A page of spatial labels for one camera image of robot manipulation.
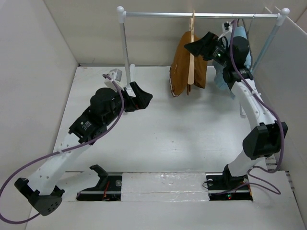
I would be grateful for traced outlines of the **brown trousers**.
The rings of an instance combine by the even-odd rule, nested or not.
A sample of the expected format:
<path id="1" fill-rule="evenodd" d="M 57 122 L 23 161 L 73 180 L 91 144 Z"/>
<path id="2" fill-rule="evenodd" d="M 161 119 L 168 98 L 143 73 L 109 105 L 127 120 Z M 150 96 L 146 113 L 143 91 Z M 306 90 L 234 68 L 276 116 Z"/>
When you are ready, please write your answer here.
<path id="1" fill-rule="evenodd" d="M 191 42 L 190 31 L 186 31 L 177 46 L 173 63 L 170 66 L 169 82 L 172 96 L 177 97 L 183 92 L 187 94 L 191 91 L 191 85 L 188 84 L 188 76 L 190 73 L 190 52 L 184 48 L 184 45 Z M 207 61 L 201 56 L 194 58 L 194 83 L 198 88 L 206 87 Z"/>

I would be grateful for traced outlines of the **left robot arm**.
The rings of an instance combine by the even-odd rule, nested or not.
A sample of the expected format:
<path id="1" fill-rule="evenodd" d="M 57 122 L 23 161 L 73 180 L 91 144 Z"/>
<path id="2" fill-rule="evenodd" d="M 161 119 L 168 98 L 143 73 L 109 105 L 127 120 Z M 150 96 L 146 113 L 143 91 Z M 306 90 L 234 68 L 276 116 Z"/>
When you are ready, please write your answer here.
<path id="1" fill-rule="evenodd" d="M 134 96 L 128 95 L 126 89 L 119 92 L 98 89 L 89 107 L 70 126 L 58 152 L 32 175 L 16 180 L 14 186 L 40 215 L 47 216 L 58 208 L 65 193 L 57 186 L 58 181 L 84 151 L 108 132 L 107 126 L 115 124 L 123 112 L 147 108 L 153 95 L 143 91 L 136 82 L 130 86 Z"/>

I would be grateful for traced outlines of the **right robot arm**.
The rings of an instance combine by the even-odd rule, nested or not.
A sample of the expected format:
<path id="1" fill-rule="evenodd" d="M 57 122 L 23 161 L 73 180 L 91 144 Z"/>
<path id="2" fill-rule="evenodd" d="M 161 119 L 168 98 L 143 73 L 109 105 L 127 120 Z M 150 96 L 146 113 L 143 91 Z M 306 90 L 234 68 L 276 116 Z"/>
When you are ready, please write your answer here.
<path id="1" fill-rule="evenodd" d="M 222 66 L 222 79 L 241 103 L 250 125 L 250 133 L 243 139 L 242 152 L 223 170 L 221 182 L 232 189 L 243 181 L 247 172 L 262 157 L 281 151 L 287 124 L 278 120 L 264 105 L 256 89 L 251 71 L 245 66 L 249 54 L 248 40 L 242 36 L 219 38 L 208 32 L 198 41 L 185 46 L 193 56 L 213 60 Z"/>

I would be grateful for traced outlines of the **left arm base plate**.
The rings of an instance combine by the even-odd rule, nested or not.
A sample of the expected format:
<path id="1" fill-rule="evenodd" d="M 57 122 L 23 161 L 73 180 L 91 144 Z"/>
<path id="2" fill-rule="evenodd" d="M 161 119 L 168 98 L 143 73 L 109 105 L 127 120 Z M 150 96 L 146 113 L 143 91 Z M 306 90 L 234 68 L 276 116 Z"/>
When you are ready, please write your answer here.
<path id="1" fill-rule="evenodd" d="M 111 173 L 108 177 L 99 179 L 96 186 L 86 188 L 77 193 L 77 201 L 120 201 L 122 173 Z"/>

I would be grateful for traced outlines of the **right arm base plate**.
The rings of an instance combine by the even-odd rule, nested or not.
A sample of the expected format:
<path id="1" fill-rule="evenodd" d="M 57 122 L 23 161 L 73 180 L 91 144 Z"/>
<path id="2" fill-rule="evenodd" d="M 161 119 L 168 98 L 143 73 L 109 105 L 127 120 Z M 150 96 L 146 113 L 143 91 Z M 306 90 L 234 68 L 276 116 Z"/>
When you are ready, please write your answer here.
<path id="1" fill-rule="evenodd" d="M 207 189 L 210 201 L 252 201 L 247 175 L 230 177 L 222 172 L 207 172 L 202 186 Z"/>

